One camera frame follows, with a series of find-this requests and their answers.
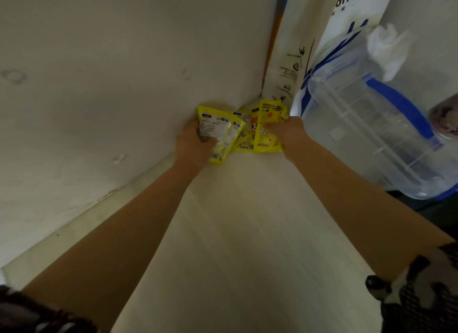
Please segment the white printed paper bag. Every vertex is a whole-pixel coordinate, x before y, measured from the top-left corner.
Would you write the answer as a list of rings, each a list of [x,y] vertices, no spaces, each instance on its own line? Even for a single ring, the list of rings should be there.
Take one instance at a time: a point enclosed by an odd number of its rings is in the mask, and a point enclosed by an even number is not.
[[[390,0],[279,0],[261,97],[291,106],[319,51],[380,22]]]

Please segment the yellow packet with white label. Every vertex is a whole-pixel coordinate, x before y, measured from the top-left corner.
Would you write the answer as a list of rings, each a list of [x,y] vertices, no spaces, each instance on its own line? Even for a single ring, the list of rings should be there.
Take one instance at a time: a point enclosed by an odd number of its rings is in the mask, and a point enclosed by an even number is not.
[[[245,122],[233,112],[217,110],[203,105],[197,107],[197,113],[199,139],[202,142],[211,138],[217,140],[208,162],[223,164],[245,127]]]

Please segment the patterned shirt sleeve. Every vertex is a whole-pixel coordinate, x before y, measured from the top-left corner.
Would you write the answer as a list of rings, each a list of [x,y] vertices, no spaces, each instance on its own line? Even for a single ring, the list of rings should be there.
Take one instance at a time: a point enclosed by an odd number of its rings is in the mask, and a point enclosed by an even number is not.
[[[371,275],[365,285],[381,333],[458,333],[458,241],[418,255],[391,283]]]
[[[76,317],[0,285],[0,333],[101,333],[90,320]]]

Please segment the yellow packet with orange figure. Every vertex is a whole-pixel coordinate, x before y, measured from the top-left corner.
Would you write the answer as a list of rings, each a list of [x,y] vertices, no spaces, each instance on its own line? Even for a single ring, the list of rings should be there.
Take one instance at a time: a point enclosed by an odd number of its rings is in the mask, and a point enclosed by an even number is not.
[[[233,114],[239,117],[244,123],[245,126],[239,133],[234,145],[232,146],[233,151],[238,152],[245,152],[251,154],[259,154],[259,151],[254,149],[254,136],[255,131],[252,128],[252,116],[257,116],[256,112],[258,112],[258,108],[249,108],[249,109],[241,109],[234,111]]]

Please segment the person's left hand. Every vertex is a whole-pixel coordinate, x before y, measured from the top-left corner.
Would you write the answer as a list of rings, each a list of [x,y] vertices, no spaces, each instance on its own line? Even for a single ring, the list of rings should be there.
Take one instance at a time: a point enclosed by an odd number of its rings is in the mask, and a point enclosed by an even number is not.
[[[201,172],[212,153],[199,150],[198,127],[198,120],[194,120],[177,136],[173,164],[173,167],[194,176]]]

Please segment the yellow packet with cartoon print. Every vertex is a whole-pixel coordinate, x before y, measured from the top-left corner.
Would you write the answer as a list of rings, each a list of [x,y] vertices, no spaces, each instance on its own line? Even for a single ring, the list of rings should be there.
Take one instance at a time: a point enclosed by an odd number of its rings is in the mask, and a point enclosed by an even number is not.
[[[287,106],[283,105],[281,100],[260,100],[258,111],[255,113],[254,150],[259,153],[282,152],[283,145],[265,125],[286,121],[289,118]]]

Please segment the person's right forearm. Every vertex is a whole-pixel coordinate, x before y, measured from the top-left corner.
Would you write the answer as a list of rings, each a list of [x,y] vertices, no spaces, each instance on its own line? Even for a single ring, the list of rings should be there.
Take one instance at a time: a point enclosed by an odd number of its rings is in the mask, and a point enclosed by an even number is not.
[[[383,280],[395,280],[416,256],[454,242],[306,134],[295,134],[281,142],[285,156],[364,261]]]

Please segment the crumpled white tissue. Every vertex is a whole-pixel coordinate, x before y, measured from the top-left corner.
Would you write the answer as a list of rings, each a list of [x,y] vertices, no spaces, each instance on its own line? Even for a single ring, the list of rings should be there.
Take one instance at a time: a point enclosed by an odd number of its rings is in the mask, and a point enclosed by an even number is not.
[[[393,24],[378,26],[366,35],[369,57],[382,69],[382,81],[392,81],[407,60],[416,36],[408,30],[398,33]]]

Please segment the patterned right shirt sleeve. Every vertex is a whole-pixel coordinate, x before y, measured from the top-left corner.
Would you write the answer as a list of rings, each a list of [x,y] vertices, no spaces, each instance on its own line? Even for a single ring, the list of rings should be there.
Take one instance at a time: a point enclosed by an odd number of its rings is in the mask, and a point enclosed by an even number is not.
[[[365,285],[381,333],[458,333],[458,241],[418,255],[391,283],[371,275]]]

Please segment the pinkish round container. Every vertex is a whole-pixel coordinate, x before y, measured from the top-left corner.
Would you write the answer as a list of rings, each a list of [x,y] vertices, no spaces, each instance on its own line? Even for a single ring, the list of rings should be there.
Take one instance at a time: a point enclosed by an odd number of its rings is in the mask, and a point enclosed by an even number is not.
[[[448,139],[458,139],[458,92],[429,110],[432,128]]]

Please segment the patterned left shirt sleeve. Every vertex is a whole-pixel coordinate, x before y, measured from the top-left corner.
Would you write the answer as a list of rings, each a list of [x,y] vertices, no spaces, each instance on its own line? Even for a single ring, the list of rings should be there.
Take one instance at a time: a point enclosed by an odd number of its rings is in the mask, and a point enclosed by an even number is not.
[[[101,333],[90,320],[76,317],[0,285],[0,333]]]

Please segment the person's left forearm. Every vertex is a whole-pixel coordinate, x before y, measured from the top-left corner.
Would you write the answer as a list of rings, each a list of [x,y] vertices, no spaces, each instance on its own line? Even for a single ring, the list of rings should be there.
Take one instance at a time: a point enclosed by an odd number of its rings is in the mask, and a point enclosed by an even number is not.
[[[176,155],[169,169],[62,254],[22,292],[42,304],[88,318],[103,333],[111,333],[187,188],[207,161],[207,156]]]

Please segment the person's right hand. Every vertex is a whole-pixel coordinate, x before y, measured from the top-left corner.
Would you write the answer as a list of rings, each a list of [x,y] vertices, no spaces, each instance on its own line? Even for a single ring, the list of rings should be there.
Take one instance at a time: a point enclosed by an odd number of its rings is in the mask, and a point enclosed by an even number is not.
[[[285,122],[283,134],[274,134],[283,145],[285,157],[292,163],[305,158],[307,147],[312,139],[306,134],[303,121],[298,116],[291,116]]]

